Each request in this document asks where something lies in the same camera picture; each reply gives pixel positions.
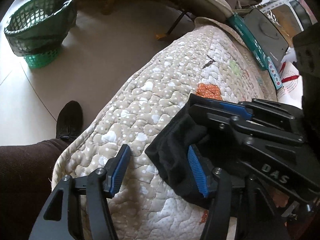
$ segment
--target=orange fabric patch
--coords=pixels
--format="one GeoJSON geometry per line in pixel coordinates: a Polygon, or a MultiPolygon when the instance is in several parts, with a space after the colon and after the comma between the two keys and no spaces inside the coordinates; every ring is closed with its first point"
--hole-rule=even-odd
{"type": "Polygon", "coordinates": [[[196,95],[203,98],[222,100],[220,88],[217,85],[205,85],[200,83],[196,95]]]}
{"type": "Polygon", "coordinates": [[[205,210],[203,212],[202,218],[201,218],[201,222],[199,223],[199,225],[205,223],[207,221],[208,218],[208,214],[209,214],[209,210],[205,210]]]}

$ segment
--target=black cloth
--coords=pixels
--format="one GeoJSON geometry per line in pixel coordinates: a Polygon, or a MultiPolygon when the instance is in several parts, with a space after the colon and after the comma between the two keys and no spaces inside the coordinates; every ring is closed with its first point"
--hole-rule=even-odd
{"type": "Polygon", "coordinates": [[[210,199],[199,193],[187,154],[191,144],[206,140],[207,128],[197,125],[188,114],[189,101],[156,136],[145,153],[160,177],[189,203],[209,208],[210,199]]]}
{"type": "Polygon", "coordinates": [[[54,165],[68,147],[61,139],[0,147],[0,239],[27,240],[51,193],[54,165]]]}

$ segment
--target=green plastic basket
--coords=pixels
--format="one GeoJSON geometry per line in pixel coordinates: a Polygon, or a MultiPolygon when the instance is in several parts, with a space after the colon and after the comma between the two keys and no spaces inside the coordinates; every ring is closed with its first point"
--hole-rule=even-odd
{"type": "Polygon", "coordinates": [[[23,56],[23,58],[27,62],[29,68],[41,68],[54,61],[59,53],[60,48],[40,54],[23,56]]]}

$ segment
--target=black trash bag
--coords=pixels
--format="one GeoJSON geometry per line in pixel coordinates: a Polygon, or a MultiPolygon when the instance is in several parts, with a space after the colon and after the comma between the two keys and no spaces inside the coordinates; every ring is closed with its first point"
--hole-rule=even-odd
{"type": "Polygon", "coordinates": [[[31,0],[8,20],[4,34],[17,56],[57,49],[77,15],[74,0],[31,0]]]}

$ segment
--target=brown pants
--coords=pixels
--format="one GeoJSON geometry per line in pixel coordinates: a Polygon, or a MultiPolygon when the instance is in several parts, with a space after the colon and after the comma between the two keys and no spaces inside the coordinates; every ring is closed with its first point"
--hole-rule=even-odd
{"type": "Polygon", "coordinates": [[[51,139],[0,147],[0,239],[25,240],[51,193],[52,171],[68,144],[51,139]]]}

